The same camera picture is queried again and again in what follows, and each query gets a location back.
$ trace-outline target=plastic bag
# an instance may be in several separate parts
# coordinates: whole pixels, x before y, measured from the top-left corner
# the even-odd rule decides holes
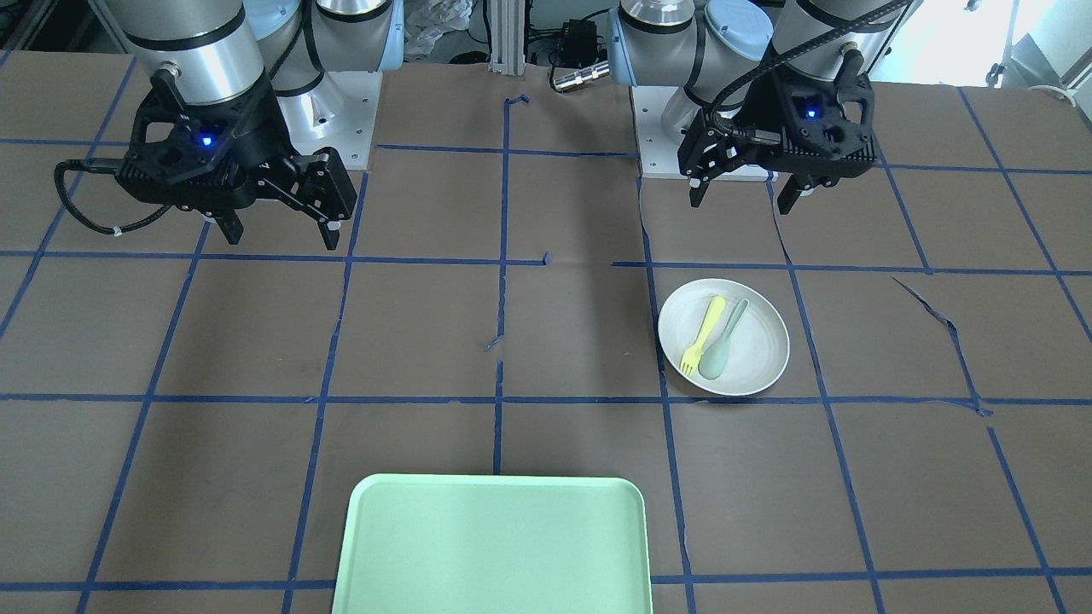
[[[432,52],[441,36],[471,25],[474,0],[405,0],[405,59]]]

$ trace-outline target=plastic tray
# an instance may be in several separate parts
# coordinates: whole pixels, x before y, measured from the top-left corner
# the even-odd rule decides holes
[[[616,477],[376,474],[333,614],[652,612],[644,499]]]

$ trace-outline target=light green spoon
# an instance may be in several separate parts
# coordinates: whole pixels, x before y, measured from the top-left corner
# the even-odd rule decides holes
[[[701,377],[716,379],[724,373],[724,365],[728,362],[728,338],[732,336],[732,331],[736,330],[736,324],[744,317],[748,305],[750,302],[740,298],[739,303],[736,303],[736,306],[732,308],[732,315],[728,316],[728,323],[725,324],[724,332],[701,355],[701,362],[698,363],[698,373],[701,374]]]

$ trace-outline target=yellow fork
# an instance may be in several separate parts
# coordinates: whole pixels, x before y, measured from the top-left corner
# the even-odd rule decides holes
[[[713,332],[713,327],[721,319],[724,314],[724,307],[727,302],[724,300],[723,296],[714,295],[709,302],[709,308],[705,309],[705,319],[701,321],[701,330],[698,331],[698,339],[693,342],[693,345],[687,347],[687,351],[682,353],[682,361],[679,363],[679,371],[682,375],[690,377],[693,375],[695,369],[698,368],[698,363],[701,362],[702,349],[705,347],[705,341],[709,339],[709,334]]]

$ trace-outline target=blue tape grid line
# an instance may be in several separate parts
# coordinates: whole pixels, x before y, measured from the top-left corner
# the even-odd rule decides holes
[[[95,139],[91,142],[91,146],[87,150],[87,157],[95,155],[95,150],[98,149],[99,140],[106,132],[106,127],[110,123],[110,118],[114,117],[114,111],[118,108],[118,103],[121,102],[121,93],[126,88],[126,84],[129,83],[129,78],[132,76],[133,69],[136,67],[136,58],[129,61],[129,68],[126,70],[126,74],[121,78],[121,83],[118,85],[117,92],[114,94],[114,99],[110,101],[110,106],[106,109],[106,116],[103,118],[103,122],[98,125],[98,131],[95,132]],[[76,189],[80,187],[80,181],[83,179],[83,173],[78,173],[75,179],[72,180],[72,186],[69,188],[69,196],[75,194]],[[19,309],[19,304],[22,303],[23,296],[26,294],[26,288],[29,287],[31,281],[34,279],[34,274],[38,271],[38,264],[41,263],[41,257],[46,251],[46,247],[49,246],[49,239],[52,238],[54,233],[57,232],[57,226],[61,222],[61,217],[64,215],[64,208],[57,208],[57,213],[54,215],[52,221],[49,223],[49,227],[46,229],[46,236],[41,238],[41,243],[38,244],[38,249],[34,252],[34,258],[31,260],[31,265],[26,270],[26,274],[23,276],[23,282],[20,284],[19,290],[15,292],[14,298],[11,300],[11,305],[8,306],[8,312],[4,315],[3,320],[0,320],[0,339],[3,339],[4,333],[8,331],[8,327],[11,324],[12,318],[15,316],[15,310]]]
[[[987,430],[989,432],[989,440],[994,444],[994,451],[997,452],[997,462],[1001,464],[1001,471],[1005,472],[1005,481],[1009,484],[1012,499],[1017,504],[1017,510],[1020,511],[1020,519],[1023,520],[1024,529],[1028,531],[1028,539],[1031,540],[1031,545],[1035,550],[1035,557],[1038,558],[1040,572],[1046,578],[1046,585],[1051,589],[1051,597],[1054,598],[1054,604],[1058,607],[1058,614],[1066,614],[1066,604],[1061,602],[1061,594],[1058,593],[1058,586],[1054,581],[1054,572],[1046,563],[1046,555],[1043,554],[1043,545],[1038,542],[1035,528],[1032,526],[1031,517],[1028,515],[1028,508],[1023,505],[1023,497],[1020,496],[1020,489],[1017,488],[1012,471],[1009,470],[1009,462],[1005,459],[1001,442],[997,439],[997,433],[993,426],[987,427]]]
[[[497,273],[497,336],[492,343],[486,346],[486,351],[495,346],[505,338],[505,296],[508,290],[508,194],[509,194],[509,168],[512,158],[512,105],[519,103],[531,104],[531,98],[526,94],[520,94],[515,98],[505,98],[505,135],[503,149],[501,150],[500,168],[500,259]],[[497,383],[494,388],[492,400],[492,474],[500,475],[502,469],[502,454],[505,449],[505,362],[497,361]]]
[[[1051,271],[1055,273],[1055,278],[1058,280],[1058,285],[1061,286],[1061,292],[1065,293],[1066,299],[1069,300],[1069,306],[1072,307],[1073,314],[1077,316],[1077,320],[1080,321],[1081,328],[1084,329],[1084,335],[1092,341],[1092,329],[1089,328],[1088,321],[1084,320],[1084,315],[1081,314],[1080,307],[1077,306],[1077,300],[1073,299],[1073,295],[1069,292],[1069,286],[1066,284],[1065,278],[1058,273],[1058,267],[1054,263],[1054,257],[1051,256],[1051,250],[1046,248],[1046,243],[1043,240],[1042,235],[1038,234],[1038,228],[1035,227],[1035,223],[1031,219],[1031,214],[1028,213],[1028,208],[1024,206],[1023,199],[1020,198],[1020,193],[1017,191],[1016,185],[1012,184],[1012,177],[1009,176],[1008,169],[1001,163],[1001,157],[997,155],[997,150],[994,149],[994,144],[990,142],[989,137],[986,135],[985,128],[982,127],[982,121],[978,120],[978,115],[974,113],[974,108],[971,106],[971,101],[966,97],[966,93],[963,92],[962,87],[956,88],[959,92],[960,98],[963,99],[963,106],[966,107],[966,111],[971,114],[971,119],[974,120],[975,128],[978,129],[978,133],[982,135],[983,142],[986,143],[986,149],[989,150],[989,155],[994,157],[994,162],[997,164],[997,168],[1001,172],[1001,177],[1005,178],[1005,182],[1009,187],[1009,191],[1012,192],[1012,198],[1017,201],[1017,206],[1020,208],[1020,213],[1023,214],[1024,222],[1028,223],[1028,227],[1031,228],[1031,234],[1035,236],[1035,243],[1038,244],[1040,250],[1043,251],[1043,257],[1046,258],[1046,263],[1051,267]]]
[[[966,364],[966,356],[963,354],[963,345],[959,340],[959,330],[956,328],[956,323],[952,322],[951,318],[941,314],[925,299],[924,296],[916,290],[910,287],[909,285],[902,283],[898,278],[892,278],[895,283],[902,286],[903,290],[910,293],[911,296],[917,299],[918,303],[925,307],[925,310],[933,316],[934,319],[945,324],[948,329],[948,336],[952,341],[952,345],[956,349],[956,357],[959,358],[960,368],[963,370],[963,380],[966,382],[966,389],[971,393],[971,408],[976,413],[983,416],[993,415],[994,412],[982,406],[982,397],[978,394],[978,389],[974,386],[974,378],[971,377],[971,367]]]
[[[341,340],[341,327],[345,319],[345,303],[348,300],[349,282],[353,279],[353,252],[360,236],[360,219],[364,217],[365,194],[368,191],[368,174],[363,173],[360,191],[356,197],[356,212],[353,217],[353,233],[349,236],[348,249],[342,258],[345,270],[342,274],[342,295],[337,306],[337,320],[330,333],[330,350],[327,352],[327,364],[322,371],[322,387],[319,391],[318,408],[314,410],[314,434],[311,439],[311,453],[307,461],[307,474],[304,480],[304,495],[299,504],[299,517],[296,520],[296,536],[292,546],[292,558],[288,562],[287,587],[284,589],[284,600],[281,604],[282,614],[292,612],[292,600],[295,593],[297,576],[299,575],[299,558],[304,552],[304,536],[307,533],[307,516],[311,507],[311,493],[314,491],[314,474],[319,464],[319,448],[322,445],[322,425],[325,422],[327,405],[330,402],[330,381],[334,375],[334,362],[337,357],[337,343]]]
[[[0,57],[0,66],[8,59],[10,51],[5,52]],[[98,146],[124,146],[127,143],[123,142],[112,142],[112,141],[100,141],[99,138],[105,131],[105,127],[109,120],[110,115],[116,109],[118,101],[120,99],[120,93],[123,88],[126,82],[129,80],[133,70],[133,63],[130,63],[129,70],[126,73],[124,80],[119,87],[115,99],[108,110],[106,120],[104,120],[100,126],[99,132],[94,141],[62,141],[62,140],[33,140],[33,139],[0,139],[0,143],[12,143],[12,144],[46,144],[46,145],[88,145],[91,151],[88,151],[88,156],[93,155],[94,151]],[[964,104],[970,105],[964,96]],[[978,126],[980,132],[987,141],[987,146],[990,147],[994,154],[995,161],[998,162],[998,168],[980,168],[980,167],[950,167],[950,166],[925,166],[925,165],[898,165],[898,164],[883,164],[879,165],[886,169],[890,168],[909,168],[909,169],[926,169],[926,170],[954,170],[954,172],[985,172],[985,173],[1002,173],[1006,175],[1006,180],[1009,184],[1010,190],[1012,190],[1013,196],[1018,200],[1022,212],[1024,213],[1025,221],[1032,228],[1040,241],[1041,248],[1046,253],[1045,245],[1042,238],[1037,234],[1037,229],[1031,222],[1030,215],[1028,215],[1022,201],[1019,199],[1011,180],[1007,177],[1008,174],[1057,174],[1057,175],[1090,175],[1092,170],[1057,170],[1057,169],[1033,169],[1033,168],[1004,168],[1000,165],[1000,161],[993,151],[985,132],[982,130],[981,123],[975,117],[975,123]],[[463,147],[418,147],[418,146],[384,146],[378,145],[381,149],[407,149],[407,150],[423,150],[423,151],[455,151],[455,152],[470,152],[470,153],[501,153],[501,154],[514,154],[514,155],[555,155],[555,156],[566,156],[566,157],[634,157],[634,154],[626,153],[615,153],[615,152],[592,152],[592,153],[579,153],[579,152],[549,152],[549,151],[536,151],[536,150],[509,150],[506,147],[503,150],[491,150],[491,149],[463,149]],[[78,176],[73,181],[70,192],[75,191],[79,182],[82,178]],[[892,179],[892,188],[898,190],[897,186]],[[165,339],[164,345],[161,349],[161,359],[157,362],[157,370],[162,369],[162,363],[165,359],[166,351],[169,347],[169,340],[174,332],[174,327],[177,324],[177,317],[180,314],[182,304],[185,303],[186,294],[188,293],[189,283],[192,280],[192,271],[197,265],[197,262],[202,259],[224,259],[224,260],[321,260],[321,261],[346,261],[346,280],[348,276],[348,269],[352,262],[391,262],[391,263],[432,263],[432,264],[514,264],[514,265],[543,265],[541,261],[506,261],[505,253],[501,255],[501,259],[485,260],[485,259],[428,259],[428,258],[370,258],[370,257],[356,257],[351,256],[347,258],[339,257],[324,257],[324,256],[276,256],[276,255],[205,255],[201,252],[204,238],[207,233],[207,226],[202,231],[201,238],[199,239],[199,245],[193,253],[120,253],[120,252],[67,252],[67,251],[48,251],[46,246],[49,238],[51,237],[56,226],[60,220],[61,212],[55,217],[47,231],[46,237],[44,238],[39,248],[35,251],[29,250],[8,250],[0,251],[0,256],[19,256],[19,257],[34,257],[34,262],[32,268],[36,269],[38,261],[43,257],[68,257],[68,258],[176,258],[176,259],[189,259],[191,265],[191,274],[187,276],[187,281],[183,285],[183,290],[179,296],[179,302],[176,305],[176,312],[173,317],[171,326],[168,327],[167,338]],[[356,233],[358,229],[360,217],[358,216],[354,225],[354,238],[355,241]],[[910,220],[906,220],[907,227],[911,233],[914,234],[913,227]],[[655,268],[770,268],[778,270],[788,270],[791,271],[791,276],[794,278],[794,291],[798,292],[798,286],[795,285],[794,270],[832,270],[832,271],[882,271],[882,272],[929,272],[927,263],[923,259],[924,267],[922,269],[917,268],[890,268],[890,267],[827,267],[827,265],[806,265],[806,264],[791,264],[785,265],[780,264],[724,264],[724,263],[670,263],[670,262],[653,262],[651,259],[651,248],[648,245],[648,236],[644,236],[645,240],[645,261],[644,262],[619,262],[616,265],[633,265],[633,267],[644,267],[646,268],[646,274],[649,276],[650,284],[650,303],[653,311],[653,318],[656,317],[656,299],[654,294],[654,279],[653,269]],[[349,249],[349,255],[353,253],[352,248]],[[1060,271],[1054,265],[1053,260],[1047,253],[1047,259],[1051,262],[1052,270],[1049,271],[1022,271],[1022,270],[975,270],[975,269],[933,269],[934,272],[941,273],[966,273],[966,274],[1048,274],[1059,278],[1059,282],[1063,284],[1066,291],[1067,297],[1069,297],[1071,305],[1075,307],[1076,304],[1072,302],[1072,297],[1068,293],[1068,288],[1065,287],[1064,282],[1060,280],[1063,275],[1090,275],[1090,271]],[[24,284],[21,286],[19,294],[16,295],[16,300],[21,299],[23,293],[25,293],[26,285],[28,285],[31,278],[33,276],[33,270],[28,271],[27,276],[24,279]],[[803,315],[803,299],[799,294],[797,294],[798,307],[802,308]],[[342,309],[344,309],[345,296],[343,294],[342,298]],[[4,322],[0,327],[0,332],[2,332],[8,323],[10,323],[11,315],[14,312],[13,303],[12,308],[5,315]],[[810,339],[810,328],[805,323],[806,332]],[[328,357],[328,367],[335,355],[335,343],[336,343],[337,329],[335,329],[334,335],[331,339],[331,351]],[[809,347],[812,351],[814,359],[815,350],[814,345]],[[325,389],[325,394],[323,394],[324,402],[343,402],[343,403],[449,403],[449,402],[463,402],[463,403],[498,403],[498,400],[510,403],[662,403],[665,408],[665,437],[668,442],[668,454],[669,462],[672,463],[672,477],[673,477],[673,495],[676,499],[676,510],[677,520],[679,522],[680,529],[680,552],[684,557],[685,567],[689,567],[689,560],[687,558],[685,550],[685,521],[681,517],[681,495],[678,489],[678,476],[677,467],[675,465],[675,454],[674,454],[674,437],[670,432],[670,408],[672,403],[691,403],[691,402],[713,402],[713,403],[818,403],[823,402],[826,405],[832,403],[864,403],[864,402],[890,402],[890,403],[919,403],[919,402],[951,402],[957,404],[966,404],[972,402],[973,399],[941,399],[941,398],[903,398],[903,397],[830,397],[824,395],[820,398],[759,398],[759,399],[721,399],[721,398],[673,398],[666,395],[666,380],[664,379],[663,370],[663,356],[660,354],[657,356],[661,367],[661,397],[658,398],[642,398],[642,397],[572,397],[572,398],[535,398],[535,397],[503,397],[500,390],[500,382],[502,378],[502,365],[498,364],[498,389],[494,398],[458,398],[458,397],[334,397],[329,395],[329,373],[324,377],[323,388]],[[138,421],[138,426],[134,428],[134,436],[131,440],[130,450],[127,454],[127,462],[123,464],[122,475],[119,475],[118,489],[116,491],[115,500],[111,504],[111,510],[108,515],[108,522],[112,522],[112,517],[117,511],[117,504],[120,501],[120,495],[124,487],[124,477],[127,477],[129,468],[131,467],[132,458],[135,452],[136,444],[139,442],[139,429],[143,426],[143,421],[146,417],[147,405],[151,402],[272,402],[272,403],[314,403],[318,402],[320,408],[323,405],[323,400],[311,398],[311,397],[259,397],[259,395],[156,395],[151,390],[154,388],[150,385],[150,392],[140,394],[36,394],[36,393],[11,393],[11,394],[0,394],[0,400],[4,399],[25,399],[25,400],[55,400],[55,399],[74,399],[80,401],[142,401],[142,412]],[[1016,398],[987,398],[983,399],[985,402],[997,403],[997,404],[1017,404],[1017,405],[1092,405],[1092,400],[1090,399],[1016,399]],[[317,440],[314,449],[312,450],[312,460],[317,458],[317,446],[318,437],[321,434],[320,420],[317,420]],[[1016,489],[1016,484],[1011,479],[1011,473],[1008,471],[1007,462],[1004,459],[1004,454],[1000,451],[999,442],[997,441],[996,435],[993,429],[989,429],[990,437],[994,441],[995,449],[998,452],[998,458],[1002,464],[1002,469],[1006,472],[1006,477],[1009,481],[1010,488],[1013,492],[1013,496],[1017,499],[1018,507],[1021,511],[1021,516],[1024,518],[1025,527],[1029,530],[1029,534],[1036,547],[1036,554],[1040,555],[1041,568],[1004,568],[1004,569],[933,569],[933,570],[905,570],[905,571],[876,571],[869,570],[864,572],[829,572],[829,574],[759,574],[759,575],[692,575],[689,569],[685,570],[684,576],[657,576],[653,577],[654,583],[684,583],[687,586],[688,593],[688,607],[690,612],[693,612],[692,602],[692,586],[696,583],[732,583],[732,582],[791,582],[791,581],[838,581],[838,580],[875,580],[875,579],[911,579],[911,578],[952,578],[952,577],[1019,577],[1019,576],[1044,576],[1044,577],[1057,577],[1057,576],[1092,576],[1092,567],[1071,567],[1071,568],[1051,568],[1046,565],[1045,558],[1042,557],[1042,548],[1038,545],[1037,538],[1034,535],[1034,530],[1031,527],[1030,518],[1026,517],[1026,510],[1023,507],[1022,499],[1019,496],[1019,492]],[[313,468],[309,468],[309,473],[313,476]],[[301,510],[301,518],[306,520],[306,512]],[[105,552],[106,539],[108,539],[109,529],[104,524],[104,534],[100,536],[98,547],[96,548],[96,557],[93,559],[93,568],[100,564],[102,554]],[[1060,605],[1060,600],[1057,595],[1056,587],[1054,586],[1053,578],[1048,579],[1052,586],[1052,593],[1055,595],[1056,602],[1059,604],[1059,611],[1064,611],[1064,606]],[[64,590],[64,591],[81,591],[81,605],[78,611],[82,611],[86,606],[86,595],[90,591],[115,591],[115,590],[282,590],[284,589],[286,593],[293,590],[312,590],[312,589],[330,589],[333,588],[333,580],[310,580],[310,581],[298,581],[289,579],[286,581],[252,581],[252,582],[214,582],[214,581],[192,581],[192,582],[178,582],[178,581],[150,581],[150,582],[100,582],[100,581],[84,581],[84,582],[0,582],[0,592],[5,591],[41,591],[41,590]]]
[[[204,243],[207,237],[209,226],[205,225],[201,228],[201,235],[198,237],[197,246],[193,248],[194,256],[201,253],[201,249],[204,247]],[[193,274],[197,272],[198,262],[200,261],[197,258],[190,260],[189,270],[186,272],[186,280],[182,282],[182,288],[178,293],[178,300],[175,303],[175,311],[170,316],[170,323],[167,326],[167,332],[164,334],[163,343],[159,345],[159,355],[156,357],[155,367],[152,369],[152,379],[149,381],[147,391],[144,393],[140,413],[136,416],[136,424],[133,426],[132,437],[129,439],[129,449],[126,451],[124,462],[121,463],[121,472],[118,474],[118,482],[114,488],[114,497],[110,499],[110,507],[106,512],[106,520],[103,522],[103,530],[98,535],[95,554],[91,559],[91,567],[87,570],[87,579],[80,593],[80,602],[76,604],[75,609],[76,614],[83,614],[87,610],[87,601],[91,599],[92,587],[95,585],[95,579],[98,576],[98,568],[103,563],[103,555],[106,553],[106,544],[110,540],[110,531],[114,529],[114,520],[117,518],[118,508],[121,506],[121,497],[126,491],[129,472],[132,470],[133,460],[136,457],[136,448],[140,445],[140,438],[144,432],[144,424],[147,422],[149,410],[151,409],[153,402],[152,397],[155,394],[155,388],[159,383],[159,376],[163,374],[163,365],[167,361],[167,352],[170,349],[170,342],[175,336],[175,330],[178,328],[178,320],[182,315],[182,306],[186,304],[186,297],[190,293],[190,286],[193,283]]]
[[[899,203],[899,211],[902,212],[902,219],[906,222],[910,238],[914,241],[914,249],[917,250],[917,257],[922,260],[922,269],[926,273],[931,273],[933,269],[929,267],[929,260],[925,257],[925,249],[922,247],[921,239],[917,238],[917,231],[914,229],[914,223],[910,220],[910,210],[906,209],[906,203],[902,200],[902,192],[899,190],[899,184],[894,180],[894,173],[891,173],[891,167],[888,166],[887,157],[883,156],[883,149],[880,147],[879,140],[874,139],[874,144],[876,145],[876,153],[879,154],[880,162],[883,164],[883,173],[887,174],[891,191],[894,192],[894,200]]]
[[[773,193],[773,181],[767,179],[765,191],[770,199],[770,214],[773,215],[773,226],[778,232],[778,240],[781,241],[781,250],[785,255],[785,267],[788,270],[788,279],[793,284],[793,294],[796,296],[796,308],[800,314],[800,323],[804,326],[804,336],[808,342],[808,352],[811,355],[811,366],[816,371],[816,383],[819,387],[819,397],[822,400],[823,409],[827,411],[827,425],[830,428],[831,439],[834,442],[834,451],[838,454],[838,464],[842,471],[842,482],[845,484],[845,494],[850,501],[850,511],[853,513],[853,523],[857,530],[857,540],[860,542],[860,554],[865,560],[868,583],[873,589],[873,599],[876,602],[877,614],[885,614],[883,595],[880,593],[879,578],[876,576],[876,566],[873,563],[871,548],[868,546],[868,535],[865,533],[865,521],[860,515],[860,507],[857,505],[857,495],[853,488],[853,477],[850,474],[850,463],[845,458],[845,448],[842,445],[842,436],[838,429],[838,421],[834,417],[834,408],[830,395],[827,392],[827,383],[822,377],[822,367],[819,364],[819,352],[816,349],[815,339],[811,335],[811,323],[808,320],[808,311],[804,305],[804,294],[800,292],[800,284],[796,278],[796,268],[793,258],[785,247],[785,239],[781,234],[781,225],[778,224],[778,201]]]
[[[94,394],[79,392],[0,392],[0,401],[78,401],[84,403],[141,402],[151,398],[153,403],[258,403],[258,404],[313,404],[317,397],[264,397],[258,394]],[[893,397],[857,395],[827,399],[835,405],[859,403],[949,403],[973,408],[973,399],[958,397]],[[342,404],[492,404],[497,397],[341,397],[330,394],[328,403]],[[662,397],[531,397],[503,395],[500,400],[511,404],[660,404]],[[714,405],[806,405],[822,403],[821,397],[668,397],[673,404],[709,403]],[[983,402],[994,405],[1024,406],[1092,406],[1092,399],[1030,399],[985,397]]]
[[[32,250],[0,250],[0,257],[27,257],[35,256],[37,251]],[[183,252],[136,252],[136,251],[70,251],[50,250],[41,253],[43,258],[121,258],[121,259],[165,259],[165,260],[189,260],[191,253]],[[343,262],[342,256],[323,256],[308,253],[200,253],[201,260],[262,260],[273,262]],[[507,267],[545,267],[543,259],[506,259],[503,261],[491,258],[416,258],[401,256],[353,256],[353,262],[367,262],[375,264],[458,264],[458,265],[482,265],[497,267],[502,262]],[[618,260],[612,263],[613,267],[628,267],[642,269],[644,262],[633,260]],[[787,267],[776,262],[653,262],[654,269],[745,269],[745,270],[773,270],[786,271]],[[1049,269],[968,269],[968,268],[936,268],[924,269],[921,267],[892,267],[892,265],[857,265],[857,264],[794,264],[797,271],[828,271],[828,272],[873,272],[873,273],[946,273],[956,275],[1063,275],[1063,276],[1092,276],[1092,271],[1083,270],[1057,270]]]
[[[644,227],[644,214],[641,210],[641,176],[637,177],[637,202],[641,213],[641,241],[644,249],[644,275],[649,286],[649,311],[652,317],[652,330],[656,330],[660,322],[660,306],[656,303],[656,276],[652,268],[652,241],[649,239],[649,232]],[[682,563],[682,585],[686,589],[686,606],[688,614],[697,614],[698,605],[693,595],[693,582],[690,580],[692,570],[690,568],[690,555],[687,552],[686,539],[686,515],[682,509],[682,487],[679,483],[678,459],[675,453],[675,428],[672,423],[672,403],[667,391],[667,371],[664,367],[664,349],[660,344],[660,335],[655,335],[656,341],[656,374],[660,378],[658,402],[664,415],[664,440],[667,447],[667,467],[672,476],[672,499],[675,505],[675,528],[679,540],[679,556]]]
[[[1092,567],[1051,567],[1055,577],[1085,578],[1092,577]],[[981,567],[966,569],[895,569],[878,570],[876,577],[880,580],[926,580],[942,578],[1042,578],[1041,567]],[[816,571],[804,574],[698,574],[690,576],[693,585],[751,585],[751,583],[794,583],[794,582],[846,582],[865,581],[867,571]],[[653,585],[685,585],[684,576],[652,576]],[[331,590],[336,580],[297,580],[294,590]],[[0,582],[0,593],[3,592],[74,592],[86,586],[85,582]],[[124,591],[264,591],[284,590],[285,580],[136,580],[136,581],[98,581],[92,585],[92,592],[124,592]]]
[[[644,262],[634,260],[616,260],[612,267],[628,267],[641,269]],[[787,271],[786,264],[775,262],[653,262],[654,269],[743,269],[743,270],[770,270]],[[936,268],[924,269],[921,267],[865,267],[857,264],[793,264],[797,271],[828,271],[828,272],[851,272],[851,273],[947,273],[953,275],[1068,275],[1075,278],[1092,276],[1092,271],[1051,271],[1047,269],[964,269],[964,268]]]

